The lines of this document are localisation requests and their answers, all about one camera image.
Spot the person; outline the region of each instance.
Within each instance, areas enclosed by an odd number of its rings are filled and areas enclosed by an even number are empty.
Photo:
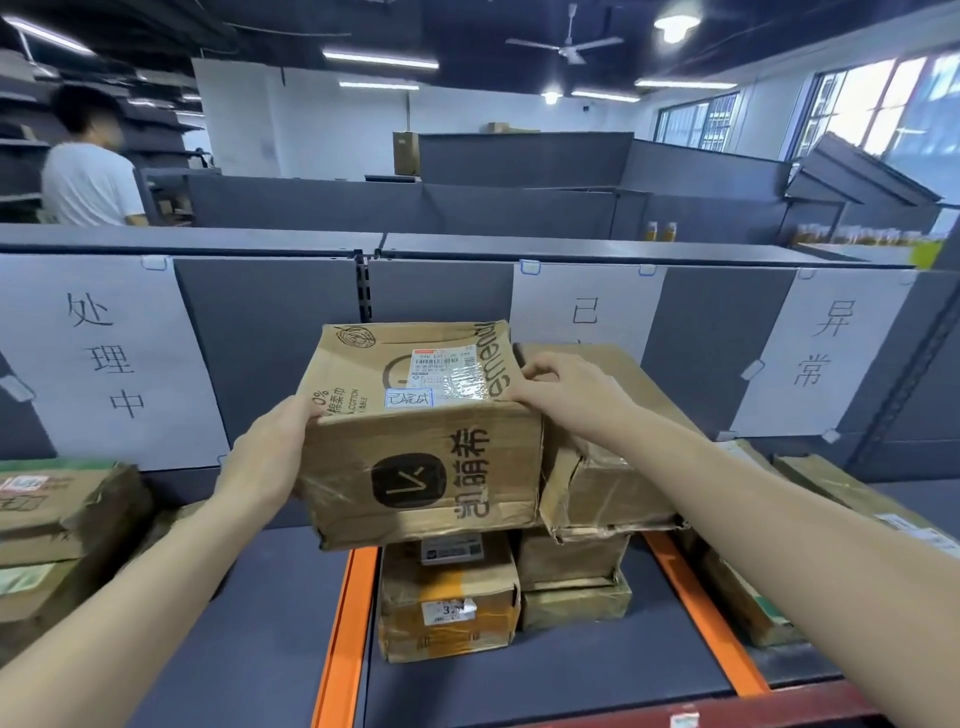
[[[70,138],[51,149],[43,165],[44,210],[62,225],[148,225],[133,165],[117,154],[123,146],[119,102],[90,86],[62,85],[50,106]]]
[[[523,373],[508,399],[648,475],[900,728],[955,724],[960,561],[734,458],[578,356],[544,353]],[[290,398],[257,420],[197,513],[0,670],[4,728],[124,725],[290,496],[313,406]]]

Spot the black ceiling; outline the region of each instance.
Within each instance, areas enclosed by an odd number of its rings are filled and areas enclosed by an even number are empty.
[[[683,43],[666,45],[653,22],[675,1],[580,0],[575,43],[626,40],[585,51],[581,66],[545,49],[504,43],[518,37],[563,44],[568,0],[3,0],[0,7],[68,33],[108,60],[141,68],[189,72],[189,58],[203,55],[539,93],[550,84],[627,90],[640,76],[718,73],[943,2],[703,0],[701,26]],[[39,61],[122,70],[40,45]],[[424,56],[438,60],[440,69],[417,73],[327,61],[324,46]]]

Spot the ceiling light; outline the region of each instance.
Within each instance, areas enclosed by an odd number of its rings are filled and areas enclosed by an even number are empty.
[[[654,21],[654,28],[663,31],[663,42],[679,43],[686,34],[700,25],[696,15],[667,15]]]
[[[340,88],[392,88],[397,91],[419,91],[417,84],[376,84],[368,81],[341,81]]]
[[[663,79],[637,79],[634,85],[641,88],[736,88],[736,84],[721,81],[666,81]]]
[[[93,51],[87,48],[82,43],[74,40],[73,38],[68,38],[67,36],[61,36],[59,33],[54,33],[53,31],[48,31],[46,28],[41,28],[38,25],[34,25],[29,20],[24,20],[21,17],[14,17],[12,15],[4,15],[3,19],[8,23],[14,26],[21,33],[26,33],[29,36],[38,37],[47,42],[54,43],[55,45],[60,46],[61,48],[66,48],[71,50],[74,53],[80,53],[84,56],[96,56]]]
[[[634,104],[640,100],[639,96],[628,96],[622,93],[607,93],[606,91],[586,91],[581,88],[576,89],[571,96],[583,96],[588,99],[603,99],[604,101],[625,101],[628,104]]]
[[[422,59],[399,59],[388,56],[368,56],[364,53],[346,53],[343,51],[328,51],[324,49],[324,58],[332,61],[356,61],[358,63],[379,63],[381,65],[402,65],[406,68],[429,68],[436,70],[440,64],[436,61]]]

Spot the white paper sign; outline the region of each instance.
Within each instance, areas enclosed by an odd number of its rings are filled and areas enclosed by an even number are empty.
[[[910,292],[916,271],[801,269],[730,430],[834,438]]]
[[[639,363],[665,277],[662,265],[520,261],[514,266],[511,337],[538,344],[616,344]]]
[[[153,471],[227,454],[172,259],[2,255],[0,311],[17,381],[0,397],[30,393],[57,455]]]

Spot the black hair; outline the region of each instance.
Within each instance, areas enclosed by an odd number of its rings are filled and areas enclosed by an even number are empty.
[[[120,103],[103,91],[87,85],[62,85],[50,99],[50,107],[70,133],[83,133],[96,116],[123,116]]]

